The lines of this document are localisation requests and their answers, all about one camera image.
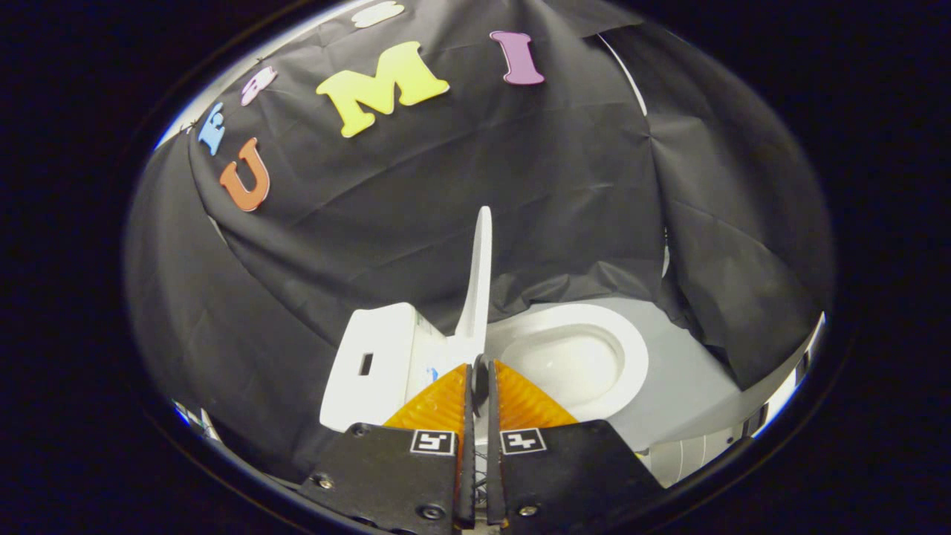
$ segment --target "yellow letter m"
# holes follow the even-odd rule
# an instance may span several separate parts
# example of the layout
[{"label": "yellow letter m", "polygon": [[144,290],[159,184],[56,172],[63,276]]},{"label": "yellow letter m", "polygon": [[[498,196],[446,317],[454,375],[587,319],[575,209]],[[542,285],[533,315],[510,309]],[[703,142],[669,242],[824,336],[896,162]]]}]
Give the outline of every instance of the yellow letter m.
[{"label": "yellow letter m", "polygon": [[374,114],[364,112],[357,102],[380,113],[393,113],[394,85],[399,86],[399,103],[403,106],[449,90],[449,83],[429,71],[418,50],[417,41],[401,43],[379,55],[376,76],[342,70],[317,86],[317,94],[329,96],[343,119],[343,137],[353,137],[376,121]]}]

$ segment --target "orange soft pad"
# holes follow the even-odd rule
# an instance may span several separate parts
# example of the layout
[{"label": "orange soft pad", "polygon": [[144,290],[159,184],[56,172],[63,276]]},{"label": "orange soft pad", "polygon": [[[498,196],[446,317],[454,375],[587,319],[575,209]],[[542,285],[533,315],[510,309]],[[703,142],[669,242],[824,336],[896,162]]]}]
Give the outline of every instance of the orange soft pad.
[{"label": "orange soft pad", "polygon": [[403,429],[453,431],[462,436],[466,365],[459,365],[427,386],[384,424]]},{"label": "orange soft pad", "polygon": [[555,427],[578,421],[541,388],[514,369],[495,362],[499,430]]}]

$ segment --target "orange letter u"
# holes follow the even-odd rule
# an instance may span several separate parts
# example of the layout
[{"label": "orange letter u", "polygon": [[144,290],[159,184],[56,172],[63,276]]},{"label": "orange letter u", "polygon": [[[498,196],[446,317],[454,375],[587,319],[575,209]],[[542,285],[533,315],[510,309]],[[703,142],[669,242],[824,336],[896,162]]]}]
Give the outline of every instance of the orange letter u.
[{"label": "orange letter u", "polygon": [[271,189],[271,177],[268,176],[267,168],[264,166],[261,155],[258,154],[257,145],[258,138],[252,137],[238,151],[238,157],[247,162],[247,165],[251,168],[251,173],[254,174],[256,181],[254,189],[248,191],[241,179],[238,178],[237,162],[231,162],[222,171],[222,186],[228,190],[228,194],[231,195],[231,199],[238,205],[238,208],[244,211],[257,209],[264,202],[267,192]]}]

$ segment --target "black backdrop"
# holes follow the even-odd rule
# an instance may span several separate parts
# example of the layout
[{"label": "black backdrop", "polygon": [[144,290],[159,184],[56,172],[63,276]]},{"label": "black backdrop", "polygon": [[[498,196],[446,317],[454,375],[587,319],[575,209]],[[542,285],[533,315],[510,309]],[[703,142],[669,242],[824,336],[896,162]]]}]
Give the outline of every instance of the black backdrop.
[{"label": "black backdrop", "polygon": [[[14,532],[281,530],[169,446],[109,367],[133,351],[118,284],[132,184],[107,166],[183,69],[275,8],[238,5],[5,8],[19,23],[5,55],[17,74],[10,102],[20,105],[12,131],[25,142],[5,181],[22,194],[8,211],[10,234],[22,238],[8,262],[15,456],[5,491],[16,501],[6,500],[5,517]],[[944,318],[937,286],[912,283],[930,282],[941,242],[928,216],[946,198],[928,160],[939,138],[923,132],[939,110],[924,89],[941,13],[867,3],[637,7],[759,90],[802,140],[831,184],[848,318],[863,318],[815,419],[670,532],[937,531],[946,495],[937,414],[947,398],[933,366]]]},{"label": "black backdrop", "polygon": [[[371,30],[335,21],[270,54],[216,95],[217,154],[201,128],[179,133],[135,195],[126,291],[141,351],[167,395],[260,452],[252,465],[300,481],[320,457],[335,434],[318,423],[320,400],[354,309],[405,301],[450,332],[482,205],[490,321],[532,302],[652,301],[747,388],[831,312],[818,181],[781,121],[715,61],[601,3],[405,5]],[[497,28],[533,37],[544,84],[488,75],[505,69],[487,37]],[[635,73],[646,115],[596,34]],[[378,50],[410,38],[452,89],[338,135],[314,85],[342,67],[372,71]],[[240,107],[264,65],[280,78]],[[219,175],[250,137],[271,182],[248,214]]]}]

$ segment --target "rectangular hole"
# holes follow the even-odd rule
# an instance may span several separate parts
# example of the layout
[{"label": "rectangular hole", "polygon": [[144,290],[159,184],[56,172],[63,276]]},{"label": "rectangular hole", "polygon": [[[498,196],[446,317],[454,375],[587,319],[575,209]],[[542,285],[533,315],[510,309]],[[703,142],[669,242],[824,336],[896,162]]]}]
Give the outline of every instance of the rectangular hole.
[{"label": "rectangular hole", "polygon": [[373,364],[373,353],[363,353],[363,362],[359,365],[360,375],[370,374],[370,365]]}]

